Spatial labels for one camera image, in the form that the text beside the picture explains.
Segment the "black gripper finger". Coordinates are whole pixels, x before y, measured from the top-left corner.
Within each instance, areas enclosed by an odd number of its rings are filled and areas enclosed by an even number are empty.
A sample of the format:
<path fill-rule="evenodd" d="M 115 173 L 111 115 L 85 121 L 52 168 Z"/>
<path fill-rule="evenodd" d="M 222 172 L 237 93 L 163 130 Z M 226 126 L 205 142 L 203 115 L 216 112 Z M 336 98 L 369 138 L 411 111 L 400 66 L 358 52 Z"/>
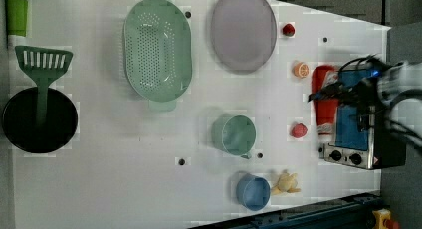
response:
<path fill-rule="evenodd" d="M 321 88 L 316 93 L 309 94 L 308 101 L 339 99 L 346 91 L 347 87 L 342 82 L 336 82 Z"/>

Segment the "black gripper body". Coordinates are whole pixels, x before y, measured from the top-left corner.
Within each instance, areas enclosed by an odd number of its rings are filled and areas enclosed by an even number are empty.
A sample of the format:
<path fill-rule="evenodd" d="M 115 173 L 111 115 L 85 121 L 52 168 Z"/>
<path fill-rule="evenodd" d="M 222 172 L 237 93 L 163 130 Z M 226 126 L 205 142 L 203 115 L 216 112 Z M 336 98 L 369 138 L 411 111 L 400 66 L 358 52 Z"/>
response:
<path fill-rule="evenodd" d="M 347 90 L 344 103 L 365 112 L 377 98 L 377 79 L 363 78 Z"/>

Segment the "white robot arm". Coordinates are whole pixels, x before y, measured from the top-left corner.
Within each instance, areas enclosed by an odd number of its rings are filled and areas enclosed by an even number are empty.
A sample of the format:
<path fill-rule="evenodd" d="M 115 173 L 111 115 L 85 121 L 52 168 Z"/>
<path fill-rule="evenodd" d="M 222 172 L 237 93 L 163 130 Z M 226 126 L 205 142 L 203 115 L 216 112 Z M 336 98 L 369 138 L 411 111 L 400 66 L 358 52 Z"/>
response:
<path fill-rule="evenodd" d="M 376 102 L 381 103 L 385 113 L 382 123 L 387 131 L 397 139 L 410 144 L 418 153 L 421 152 L 421 134 L 407 125 L 390 118 L 392 110 L 409 99 L 421 100 L 421 64 L 407 61 L 394 66 L 382 62 L 372 62 L 377 73 L 363 78 L 352 86 L 337 80 L 308 95 L 309 102 L 339 100 L 349 105 L 366 110 Z"/>

